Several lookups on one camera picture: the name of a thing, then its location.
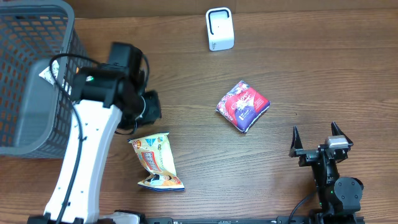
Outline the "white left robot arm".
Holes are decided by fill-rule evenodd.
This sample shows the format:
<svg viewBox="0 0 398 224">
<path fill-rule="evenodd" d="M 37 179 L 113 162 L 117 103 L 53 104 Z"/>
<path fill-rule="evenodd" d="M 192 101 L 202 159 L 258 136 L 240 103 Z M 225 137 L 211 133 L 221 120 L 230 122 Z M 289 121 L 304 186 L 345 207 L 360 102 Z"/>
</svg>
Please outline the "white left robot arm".
<svg viewBox="0 0 398 224">
<path fill-rule="evenodd" d="M 146 91 L 150 70 L 141 70 L 147 57 L 120 42 L 111 45 L 106 63 L 82 67 L 73 88 L 60 88 L 72 108 L 67 150 L 53 194 L 43 215 L 28 223 L 96 223 L 99 196 L 110 143 L 118 128 L 134 132 L 161 118 L 156 91 Z"/>
</svg>

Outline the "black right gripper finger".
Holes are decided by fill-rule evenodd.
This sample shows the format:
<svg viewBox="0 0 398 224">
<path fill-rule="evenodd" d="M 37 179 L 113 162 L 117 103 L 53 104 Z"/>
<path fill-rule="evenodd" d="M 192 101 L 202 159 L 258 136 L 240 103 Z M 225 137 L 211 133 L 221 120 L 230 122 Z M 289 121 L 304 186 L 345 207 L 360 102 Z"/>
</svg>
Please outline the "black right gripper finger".
<svg viewBox="0 0 398 224">
<path fill-rule="evenodd" d="M 331 133 L 333 136 L 344 136 L 348 144 L 353 145 L 352 140 L 338 127 L 334 121 L 331 122 Z"/>
<path fill-rule="evenodd" d="M 290 148 L 293 150 L 302 150 L 303 149 L 297 126 L 293 127 L 292 143 L 291 143 Z"/>
</svg>

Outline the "red purple pad package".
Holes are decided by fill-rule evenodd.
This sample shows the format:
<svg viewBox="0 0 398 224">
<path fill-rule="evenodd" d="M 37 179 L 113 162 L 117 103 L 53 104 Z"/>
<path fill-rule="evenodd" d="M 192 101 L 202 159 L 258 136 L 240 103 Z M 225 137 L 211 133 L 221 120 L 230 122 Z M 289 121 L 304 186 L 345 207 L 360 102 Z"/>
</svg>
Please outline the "red purple pad package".
<svg viewBox="0 0 398 224">
<path fill-rule="evenodd" d="M 270 105 L 266 97 L 241 80 L 220 99 L 216 111 L 246 133 Z"/>
</svg>

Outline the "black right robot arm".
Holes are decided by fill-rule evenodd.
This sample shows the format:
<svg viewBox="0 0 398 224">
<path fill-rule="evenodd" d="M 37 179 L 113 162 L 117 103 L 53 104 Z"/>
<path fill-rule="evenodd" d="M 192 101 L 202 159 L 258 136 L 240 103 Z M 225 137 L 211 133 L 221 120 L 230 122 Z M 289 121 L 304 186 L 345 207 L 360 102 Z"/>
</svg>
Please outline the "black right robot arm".
<svg viewBox="0 0 398 224">
<path fill-rule="evenodd" d="M 310 222 L 358 223 L 355 213 L 361 209 L 364 185 L 357 178 L 340 176 L 336 166 L 348 158 L 353 142 L 335 122 L 331 133 L 316 149 L 304 149 L 294 126 L 289 156 L 298 157 L 300 167 L 312 168 L 320 209 L 310 212 Z"/>
</svg>

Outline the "yellow snack bag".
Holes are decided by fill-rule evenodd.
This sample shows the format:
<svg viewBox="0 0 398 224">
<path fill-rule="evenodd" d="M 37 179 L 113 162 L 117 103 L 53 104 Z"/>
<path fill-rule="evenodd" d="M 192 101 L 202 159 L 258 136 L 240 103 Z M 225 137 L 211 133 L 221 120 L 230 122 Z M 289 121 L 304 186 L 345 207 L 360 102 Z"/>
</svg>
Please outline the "yellow snack bag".
<svg viewBox="0 0 398 224">
<path fill-rule="evenodd" d="M 137 184 L 155 191 L 184 191 L 183 182 L 177 177 L 169 132 L 128 139 L 141 165 L 149 176 Z"/>
</svg>

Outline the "white tube gold cap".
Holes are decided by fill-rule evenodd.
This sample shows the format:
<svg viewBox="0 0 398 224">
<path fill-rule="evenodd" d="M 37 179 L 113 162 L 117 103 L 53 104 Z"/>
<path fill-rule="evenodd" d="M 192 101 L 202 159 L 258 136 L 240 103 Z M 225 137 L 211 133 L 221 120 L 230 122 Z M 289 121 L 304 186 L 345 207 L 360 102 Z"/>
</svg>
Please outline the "white tube gold cap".
<svg viewBox="0 0 398 224">
<path fill-rule="evenodd" d="M 47 67 L 46 69 L 42 70 L 39 73 L 39 77 L 43 78 L 45 81 L 49 82 L 51 85 L 54 85 L 54 83 L 57 81 L 58 72 L 59 72 L 59 64 L 55 60 L 54 62 L 52 62 L 52 68 Z"/>
</svg>

